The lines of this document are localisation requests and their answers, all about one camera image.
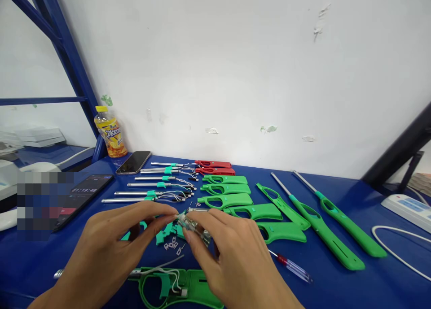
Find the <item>smartphone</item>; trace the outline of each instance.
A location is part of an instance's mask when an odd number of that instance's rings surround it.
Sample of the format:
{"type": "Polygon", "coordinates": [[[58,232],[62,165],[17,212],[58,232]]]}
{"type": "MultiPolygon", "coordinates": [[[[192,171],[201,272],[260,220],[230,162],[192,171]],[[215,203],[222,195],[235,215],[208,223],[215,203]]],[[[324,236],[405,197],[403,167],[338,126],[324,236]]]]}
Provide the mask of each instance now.
{"type": "Polygon", "coordinates": [[[117,169],[116,174],[137,174],[150,157],[150,151],[136,151],[117,169]]]}
{"type": "Polygon", "coordinates": [[[53,232],[59,231],[70,222],[113,177],[111,174],[93,174],[73,187],[69,195],[63,196],[63,208],[54,225],[53,232]]]}

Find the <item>power strip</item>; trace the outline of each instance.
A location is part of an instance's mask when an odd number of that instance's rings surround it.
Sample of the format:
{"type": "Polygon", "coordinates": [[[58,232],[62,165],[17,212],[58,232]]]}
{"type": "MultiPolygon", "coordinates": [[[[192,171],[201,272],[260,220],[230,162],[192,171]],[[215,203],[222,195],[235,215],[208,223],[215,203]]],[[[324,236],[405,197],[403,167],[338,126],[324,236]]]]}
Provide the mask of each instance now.
{"type": "Polygon", "coordinates": [[[431,233],[431,207],[406,195],[390,195],[382,206],[431,233]]]}

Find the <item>plastic bottle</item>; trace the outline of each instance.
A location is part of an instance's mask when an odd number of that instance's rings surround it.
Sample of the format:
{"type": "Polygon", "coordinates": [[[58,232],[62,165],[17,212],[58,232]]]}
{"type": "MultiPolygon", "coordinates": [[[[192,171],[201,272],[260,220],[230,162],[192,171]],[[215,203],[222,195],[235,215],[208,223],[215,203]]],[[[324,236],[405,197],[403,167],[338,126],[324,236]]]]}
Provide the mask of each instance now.
{"type": "Polygon", "coordinates": [[[103,137],[108,149],[108,155],[112,158],[123,157],[127,154],[126,146],[121,137],[121,130],[115,116],[108,112],[106,106],[96,106],[99,114],[94,118],[94,122],[103,137]]]}

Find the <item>green plastic part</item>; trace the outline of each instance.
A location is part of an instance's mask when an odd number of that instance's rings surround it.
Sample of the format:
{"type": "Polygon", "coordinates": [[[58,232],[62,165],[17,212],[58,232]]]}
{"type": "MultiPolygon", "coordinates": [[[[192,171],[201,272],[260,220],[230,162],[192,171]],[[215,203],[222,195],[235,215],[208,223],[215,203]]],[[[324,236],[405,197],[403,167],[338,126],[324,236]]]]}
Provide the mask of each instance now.
{"type": "Polygon", "coordinates": [[[245,212],[248,214],[249,218],[252,220],[258,219],[277,219],[283,220],[281,212],[273,204],[259,204],[251,206],[237,206],[225,208],[223,210],[232,216],[240,217],[237,212],[245,212]]]}
{"type": "Polygon", "coordinates": [[[244,176],[220,176],[209,174],[202,178],[202,181],[208,181],[213,184],[248,184],[244,176]]]}
{"type": "Polygon", "coordinates": [[[205,190],[209,194],[216,196],[216,195],[229,195],[234,193],[246,193],[251,195],[250,187],[246,184],[234,184],[234,185],[228,185],[228,184],[208,184],[203,185],[201,187],[201,191],[205,190]]]}
{"type": "MultiPolygon", "coordinates": [[[[151,267],[141,267],[141,271],[148,271],[153,269],[151,267]]],[[[166,271],[174,270],[172,268],[163,268],[166,271]]],[[[180,302],[194,302],[200,305],[204,305],[213,309],[223,309],[224,305],[221,301],[211,292],[207,278],[202,270],[178,270],[180,276],[178,278],[178,285],[182,290],[187,290],[185,295],[182,292],[173,293],[171,287],[175,281],[175,276],[170,274],[164,274],[160,272],[151,272],[145,274],[140,278],[130,278],[131,281],[138,281],[139,294],[144,302],[145,306],[150,309],[164,309],[170,305],[180,302]],[[160,293],[160,299],[165,298],[165,301],[161,306],[153,306],[144,295],[144,285],[148,278],[159,277],[162,280],[162,291],[160,293]]]]}
{"type": "Polygon", "coordinates": [[[301,214],[308,219],[317,235],[323,240],[335,257],[347,269],[352,271],[364,270],[365,264],[358,258],[325,224],[320,214],[310,206],[303,204],[295,196],[290,195],[289,199],[298,208],[301,214]]]}
{"type": "Polygon", "coordinates": [[[259,229],[268,236],[266,244],[270,244],[277,239],[290,239],[305,243],[307,237],[300,227],[292,222],[256,222],[259,229]]]}
{"type": "Polygon", "coordinates": [[[162,280],[162,290],[160,291],[159,299],[166,298],[169,295],[169,291],[172,287],[171,280],[169,279],[169,274],[154,272],[154,275],[158,276],[162,280]]]}
{"type": "Polygon", "coordinates": [[[231,206],[252,205],[253,200],[246,193],[225,196],[205,196],[198,198],[198,203],[205,203],[210,208],[223,209],[231,206]],[[221,202],[221,206],[213,206],[211,202],[221,202]]]}
{"type": "MultiPolygon", "coordinates": [[[[139,225],[143,226],[144,230],[147,228],[146,222],[139,222],[139,225]]],[[[127,232],[126,235],[124,235],[121,240],[129,240],[129,237],[130,237],[130,232],[127,232]]]]}
{"type": "Polygon", "coordinates": [[[173,224],[170,222],[166,225],[165,229],[163,231],[160,231],[156,235],[156,245],[162,244],[165,241],[165,237],[169,236],[172,232],[172,226],[173,224]]]}
{"type": "Polygon", "coordinates": [[[183,228],[180,225],[176,225],[176,235],[181,239],[185,239],[183,228]]]}
{"type": "Polygon", "coordinates": [[[299,227],[303,231],[310,228],[311,226],[310,223],[304,217],[302,217],[296,211],[294,211],[288,204],[286,204],[286,202],[280,197],[280,194],[278,192],[276,192],[271,188],[264,187],[260,183],[257,183],[256,186],[260,189],[260,191],[262,191],[265,194],[265,196],[268,197],[269,200],[271,200],[274,203],[274,205],[278,207],[278,209],[280,209],[287,216],[287,218],[289,218],[295,224],[299,225],[299,227]],[[275,194],[277,198],[271,198],[269,194],[266,192],[267,190],[275,194]]]}
{"type": "Polygon", "coordinates": [[[315,192],[320,199],[320,206],[334,218],[347,232],[355,239],[364,251],[372,257],[386,257],[386,251],[377,244],[367,233],[365,233],[357,224],[347,217],[337,206],[319,191],[315,192]]]}

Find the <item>yellow bottle cap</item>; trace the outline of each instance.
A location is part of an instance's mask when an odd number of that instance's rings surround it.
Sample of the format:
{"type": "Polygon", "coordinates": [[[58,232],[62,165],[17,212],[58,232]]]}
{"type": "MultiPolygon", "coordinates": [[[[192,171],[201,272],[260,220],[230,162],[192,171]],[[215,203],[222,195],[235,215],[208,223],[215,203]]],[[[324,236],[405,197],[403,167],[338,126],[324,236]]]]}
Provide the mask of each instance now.
{"type": "Polygon", "coordinates": [[[96,106],[96,111],[98,111],[98,112],[107,112],[108,108],[106,106],[96,106]]]}

